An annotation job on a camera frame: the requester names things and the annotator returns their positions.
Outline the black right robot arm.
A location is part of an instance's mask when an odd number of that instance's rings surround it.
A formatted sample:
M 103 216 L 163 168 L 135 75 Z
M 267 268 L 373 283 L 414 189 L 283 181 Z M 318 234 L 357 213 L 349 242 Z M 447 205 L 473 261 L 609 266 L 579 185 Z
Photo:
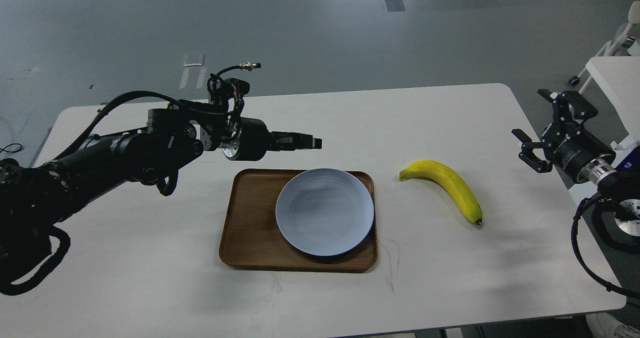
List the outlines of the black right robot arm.
M 613 149 L 585 128 L 585 121 L 596 117 L 598 110 L 574 90 L 553 93 L 539 89 L 537 93 L 551 103 L 552 121 L 539 142 L 520 129 L 512 130 L 520 141 L 519 159 L 537 173 L 555 167 L 574 184 L 590 181 L 604 200 L 599 208 L 602 212 L 614 212 L 622 222 L 638 221 L 639 172 L 614 168 Z

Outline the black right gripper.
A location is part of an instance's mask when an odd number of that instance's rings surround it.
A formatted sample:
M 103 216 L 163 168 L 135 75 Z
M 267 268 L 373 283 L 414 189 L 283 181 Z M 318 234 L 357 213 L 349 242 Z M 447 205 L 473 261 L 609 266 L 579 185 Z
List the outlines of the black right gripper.
M 555 166 L 573 183 L 588 181 L 585 168 L 592 160 L 614 162 L 616 154 L 610 146 L 584 128 L 585 121 L 596 117 L 599 111 L 582 94 L 575 90 L 556 93 L 547 89 L 539 89 L 537 93 L 551 103 L 551 123 L 544 128 L 544 143 L 533 142 L 521 129 L 511 131 L 519 140 L 519 159 L 537 173 L 551 172 Z M 546 160 L 534 152 L 543 147 Z

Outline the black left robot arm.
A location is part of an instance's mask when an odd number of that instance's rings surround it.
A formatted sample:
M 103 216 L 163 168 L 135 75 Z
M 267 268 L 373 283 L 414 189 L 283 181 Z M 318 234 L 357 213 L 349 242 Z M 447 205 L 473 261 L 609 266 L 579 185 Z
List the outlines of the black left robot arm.
M 250 85 L 222 76 L 260 67 L 244 63 L 210 74 L 206 103 L 146 90 L 121 94 L 99 110 L 53 160 L 24 168 L 17 160 L 2 159 L 2 294 L 19 295 L 38 286 L 71 245 L 58 222 L 128 181 L 155 186 L 160 194 L 170 196 L 178 185 L 179 170 L 206 151 L 222 149 L 231 161 L 258 161 L 268 151 L 321 149 L 322 139 L 313 135 L 269 131 L 263 121 L 242 116 Z M 162 99 L 167 107 L 150 109 L 144 127 L 107 135 L 93 132 L 112 110 L 139 98 Z

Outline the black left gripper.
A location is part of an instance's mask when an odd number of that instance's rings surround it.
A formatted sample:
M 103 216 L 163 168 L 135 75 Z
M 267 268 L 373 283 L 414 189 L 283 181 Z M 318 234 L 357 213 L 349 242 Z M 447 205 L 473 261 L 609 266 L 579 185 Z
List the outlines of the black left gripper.
M 228 148 L 222 149 L 231 161 L 258 161 L 262 159 L 271 144 L 271 133 L 260 119 L 241 118 L 237 139 Z M 273 132 L 273 151 L 295 151 L 322 149 L 323 141 L 313 135 L 297 132 Z

